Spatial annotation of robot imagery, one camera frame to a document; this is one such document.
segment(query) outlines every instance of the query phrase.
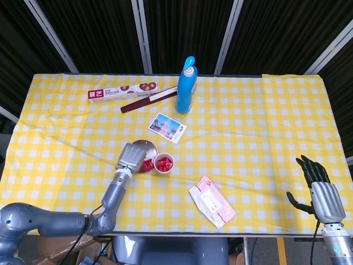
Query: cookie box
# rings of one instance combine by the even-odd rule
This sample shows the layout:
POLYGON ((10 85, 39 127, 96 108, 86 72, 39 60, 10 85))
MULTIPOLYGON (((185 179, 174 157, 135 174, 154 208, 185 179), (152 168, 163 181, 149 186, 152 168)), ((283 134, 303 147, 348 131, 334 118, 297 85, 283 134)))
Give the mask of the cookie box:
POLYGON ((119 86, 88 91, 88 100, 91 103, 109 100, 145 97, 158 93, 157 82, 135 84, 133 86, 119 86))

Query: cardboard box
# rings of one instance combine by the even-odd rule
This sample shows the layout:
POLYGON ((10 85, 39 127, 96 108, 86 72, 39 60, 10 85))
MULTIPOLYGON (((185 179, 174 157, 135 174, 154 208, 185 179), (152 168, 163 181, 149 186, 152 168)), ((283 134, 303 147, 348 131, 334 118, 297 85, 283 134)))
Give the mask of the cardboard box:
POLYGON ((101 264, 101 265, 117 265, 118 263, 108 259, 107 257, 100 257, 98 259, 98 262, 101 264))
POLYGON ((119 86, 88 91, 88 100, 91 103, 105 102, 110 100, 145 97, 158 93, 158 83, 143 83, 133 86, 119 86))
MULTIPOLYGON (((39 237, 38 238, 38 254, 34 265, 55 265, 54 261, 59 261, 71 248, 72 244, 76 241, 76 237, 39 237)), ((72 251, 75 253, 93 243, 97 242, 93 237, 84 235, 77 243, 72 251)))

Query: checkered tablecloth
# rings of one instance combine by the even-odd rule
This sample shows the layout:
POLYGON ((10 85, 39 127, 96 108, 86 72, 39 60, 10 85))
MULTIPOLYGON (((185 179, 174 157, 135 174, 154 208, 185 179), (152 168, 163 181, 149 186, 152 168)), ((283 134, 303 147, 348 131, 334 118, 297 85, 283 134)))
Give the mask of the checkered tablecloth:
POLYGON ((15 127, 0 182, 1 205, 26 202, 90 213, 114 174, 127 142, 146 139, 175 158, 172 174, 136 174, 115 231, 312 234, 314 216, 292 207, 286 191, 309 204, 295 158, 322 163, 353 227, 353 184, 329 99, 319 76, 198 77, 192 110, 174 98, 122 114, 136 99, 91 104, 87 91, 175 76, 35 75, 15 127), (188 126, 178 144, 148 130, 158 112, 188 126), (236 210, 217 230, 188 192, 203 175, 236 210))

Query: blue pump cap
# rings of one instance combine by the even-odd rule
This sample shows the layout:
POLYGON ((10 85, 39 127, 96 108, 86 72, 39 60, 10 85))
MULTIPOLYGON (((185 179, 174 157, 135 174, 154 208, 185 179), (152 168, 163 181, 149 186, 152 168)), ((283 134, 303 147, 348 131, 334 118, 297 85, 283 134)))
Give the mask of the blue pump cap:
POLYGON ((183 69, 186 70, 190 66, 194 65, 194 63, 195 63, 195 58, 193 56, 189 56, 185 60, 185 64, 184 64, 184 68, 183 69))

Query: blue bottle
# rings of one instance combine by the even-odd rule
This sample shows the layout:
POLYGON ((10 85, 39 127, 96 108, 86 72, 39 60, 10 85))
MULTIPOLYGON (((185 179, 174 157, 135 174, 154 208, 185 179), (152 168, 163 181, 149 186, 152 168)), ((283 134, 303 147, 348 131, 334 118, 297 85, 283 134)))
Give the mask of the blue bottle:
POLYGON ((176 110, 179 113, 188 113, 196 89, 197 68, 194 66, 195 58, 189 56, 185 60, 183 71, 178 82, 178 94, 176 95, 176 110))

